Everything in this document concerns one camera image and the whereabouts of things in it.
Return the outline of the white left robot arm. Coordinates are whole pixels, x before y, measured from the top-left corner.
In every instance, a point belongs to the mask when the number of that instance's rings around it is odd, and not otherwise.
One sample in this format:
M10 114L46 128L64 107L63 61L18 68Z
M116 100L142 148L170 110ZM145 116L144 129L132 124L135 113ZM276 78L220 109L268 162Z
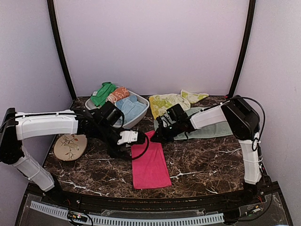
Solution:
M26 152L22 141L56 134L85 135L100 139L110 151L116 152L120 145L136 142L138 138L135 131L113 126L119 118L124 115L112 103L100 109L76 108L52 113L17 113L9 108L0 126L0 161L17 168L48 193L54 204L63 205L66 194L59 182Z

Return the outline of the pink microfibre towel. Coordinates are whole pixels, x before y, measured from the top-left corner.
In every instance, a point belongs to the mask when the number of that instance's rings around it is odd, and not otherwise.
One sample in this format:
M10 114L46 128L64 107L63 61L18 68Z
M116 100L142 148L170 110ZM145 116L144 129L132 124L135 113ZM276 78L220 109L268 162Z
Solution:
M161 143L151 142L142 157L132 161L134 189L156 189L172 185Z

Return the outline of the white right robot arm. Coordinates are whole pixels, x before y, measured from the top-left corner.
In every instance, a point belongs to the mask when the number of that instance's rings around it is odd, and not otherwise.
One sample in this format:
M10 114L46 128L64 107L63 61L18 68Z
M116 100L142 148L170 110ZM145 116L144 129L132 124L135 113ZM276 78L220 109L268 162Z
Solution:
M168 120L162 116L156 118L158 127L150 140L157 143L170 142L181 133L190 133L226 122L241 146L245 169L244 181L255 185L262 177L260 116L247 101L247 97L236 95L192 115L188 115L179 104L176 104L167 110Z

